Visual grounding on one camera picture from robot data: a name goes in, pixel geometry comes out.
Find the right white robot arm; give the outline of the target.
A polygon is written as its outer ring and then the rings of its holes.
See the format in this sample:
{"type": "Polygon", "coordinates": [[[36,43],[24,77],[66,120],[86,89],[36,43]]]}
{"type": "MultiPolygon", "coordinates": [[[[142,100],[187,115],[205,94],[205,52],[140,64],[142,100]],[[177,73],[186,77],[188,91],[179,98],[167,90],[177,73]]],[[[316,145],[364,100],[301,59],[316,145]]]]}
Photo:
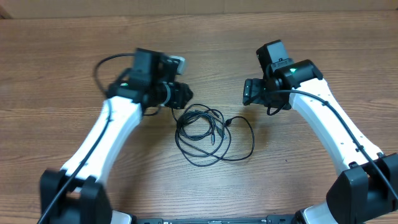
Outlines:
{"type": "Polygon", "coordinates": [[[324,202],[267,223],[366,223],[397,211],[397,154],[385,155],[339,105],[311,60],[294,62],[281,40],[256,51],[263,77],[247,79],[243,105],[263,105],[273,116],[295,110],[329,154],[338,178],[324,202]]]}

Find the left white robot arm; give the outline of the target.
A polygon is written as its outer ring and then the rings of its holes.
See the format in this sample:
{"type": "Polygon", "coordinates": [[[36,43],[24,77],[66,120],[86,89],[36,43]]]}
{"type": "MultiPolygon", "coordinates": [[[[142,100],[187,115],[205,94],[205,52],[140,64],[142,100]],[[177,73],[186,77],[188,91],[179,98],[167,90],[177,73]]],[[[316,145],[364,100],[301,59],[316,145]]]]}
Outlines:
{"type": "Polygon", "coordinates": [[[94,66],[93,78],[104,95],[101,113],[80,148],[62,168],[42,174],[39,223],[137,222],[134,215],[111,206],[106,194],[109,173],[146,109],[183,109],[193,92],[187,84],[175,80],[185,69],[183,57],[146,49],[131,53],[132,65],[105,88],[98,76],[100,66],[123,56],[106,57],[94,66]]]}

